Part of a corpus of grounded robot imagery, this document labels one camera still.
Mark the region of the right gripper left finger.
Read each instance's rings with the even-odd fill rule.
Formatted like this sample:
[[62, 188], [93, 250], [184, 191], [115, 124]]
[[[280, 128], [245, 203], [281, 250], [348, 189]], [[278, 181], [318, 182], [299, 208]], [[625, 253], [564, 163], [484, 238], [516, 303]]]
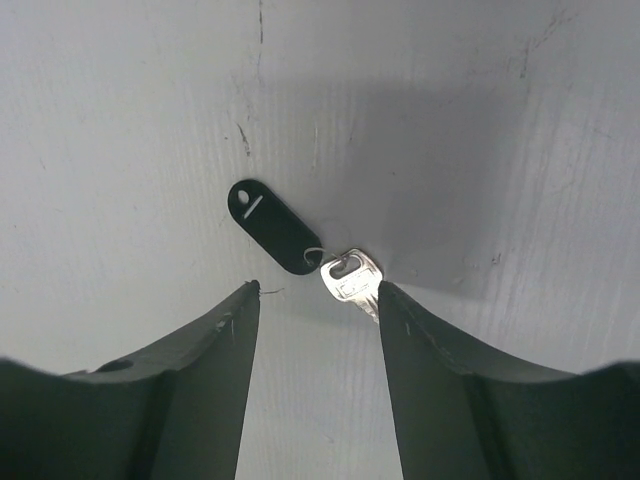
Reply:
[[251, 281], [95, 371], [1, 362], [5, 479], [232, 479], [260, 315]]

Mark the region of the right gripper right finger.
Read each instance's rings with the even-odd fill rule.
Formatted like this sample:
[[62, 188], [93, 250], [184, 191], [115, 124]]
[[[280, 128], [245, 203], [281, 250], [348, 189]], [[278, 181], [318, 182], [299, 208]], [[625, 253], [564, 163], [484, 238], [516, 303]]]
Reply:
[[498, 350], [390, 282], [379, 326], [407, 479], [635, 479], [639, 365], [573, 374]]

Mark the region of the black tag key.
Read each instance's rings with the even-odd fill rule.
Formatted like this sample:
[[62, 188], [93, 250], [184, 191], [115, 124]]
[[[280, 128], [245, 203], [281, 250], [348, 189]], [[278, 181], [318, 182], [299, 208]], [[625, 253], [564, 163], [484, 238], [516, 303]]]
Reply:
[[233, 184], [227, 206], [234, 221], [285, 271], [297, 276], [318, 272], [335, 300], [379, 321], [383, 272], [367, 253], [359, 248], [342, 254], [325, 249], [320, 237], [259, 180]]

